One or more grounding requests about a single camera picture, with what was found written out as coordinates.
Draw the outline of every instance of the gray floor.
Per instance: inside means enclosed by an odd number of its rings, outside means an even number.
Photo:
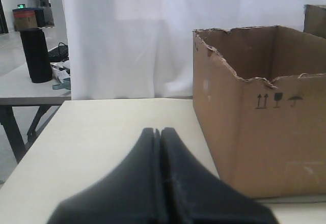
[[[48,49],[58,45],[55,28],[43,29]],[[19,32],[0,35],[0,76],[7,74],[25,62]],[[37,107],[15,107],[14,114],[24,141],[37,111]],[[55,110],[52,108],[41,120],[40,125]],[[3,127],[0,125],[0,188],[17,166]]]

